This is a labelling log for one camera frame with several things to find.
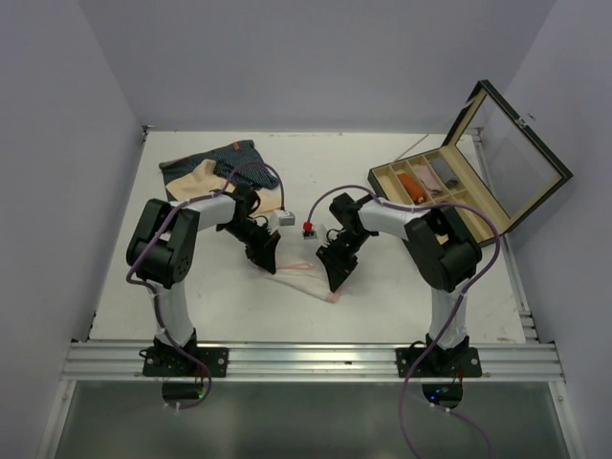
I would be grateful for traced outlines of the white pink-trimmed underwear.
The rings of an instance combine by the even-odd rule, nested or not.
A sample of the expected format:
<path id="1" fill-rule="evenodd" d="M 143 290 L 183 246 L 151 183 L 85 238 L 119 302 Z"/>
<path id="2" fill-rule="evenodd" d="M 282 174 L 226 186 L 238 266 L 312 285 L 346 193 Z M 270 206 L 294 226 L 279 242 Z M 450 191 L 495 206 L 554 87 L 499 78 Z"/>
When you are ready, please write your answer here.
<path id="1" fill-rule="evenodd" d="M 263 278 L 291 287 L 311 297 L 328 303 L 336 303 L 340 293 L 332 292 L 328 279 L 318 266 L 306 261 L 289 261 L 276 268 L 275 273 L 261 270 Z"/>

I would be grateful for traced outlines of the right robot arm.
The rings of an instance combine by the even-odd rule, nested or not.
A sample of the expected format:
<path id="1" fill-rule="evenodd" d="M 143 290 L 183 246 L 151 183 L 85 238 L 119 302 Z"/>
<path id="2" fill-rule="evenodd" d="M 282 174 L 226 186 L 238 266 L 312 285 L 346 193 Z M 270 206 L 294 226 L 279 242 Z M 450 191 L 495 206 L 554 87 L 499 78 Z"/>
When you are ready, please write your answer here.
<path id="1" fill-rule="evenodd" d="M 448 206 L 400 208 L 370 195 L 355 200 L 347 193 L 336 197 L 329 210 L 340 223 L 340 231 L 317 249 L 317 258 L 330 290 L 338 290 L 357 268 L 358 251 L 369 238 L 384 233 L 402 239 L 431 288 L 431 323 L 426 334 L 430 348 L 424 364 L 434 374 L 449 374 L 470 344 L 462 289 L 482 260 L 482 251 L 458 212 Z"/>

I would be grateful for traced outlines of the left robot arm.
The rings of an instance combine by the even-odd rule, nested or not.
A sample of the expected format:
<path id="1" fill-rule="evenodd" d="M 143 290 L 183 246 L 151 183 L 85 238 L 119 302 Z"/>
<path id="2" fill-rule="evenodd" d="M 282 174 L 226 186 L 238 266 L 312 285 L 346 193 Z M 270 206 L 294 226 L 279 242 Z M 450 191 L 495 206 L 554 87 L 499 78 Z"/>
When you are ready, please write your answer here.
<path id="1" fill-rule="evenodd" d="M 259 203 L 251 187 L 239 186 L 232 192 L 216 190 L 183 201 L 151 199 L 145 204 L 126 251 L 126 281 L 144 287 L 151 296 L 157 332 L 150 348 L 153 354 L 146 358 L 150 364 L 167 365 L 181 376 L 205 371 L 184 285 L 199 232 L 210 228 L 228 232 L 244 244 L 252 264 L 276 273 L 280 234 L 251 218 Z"/>

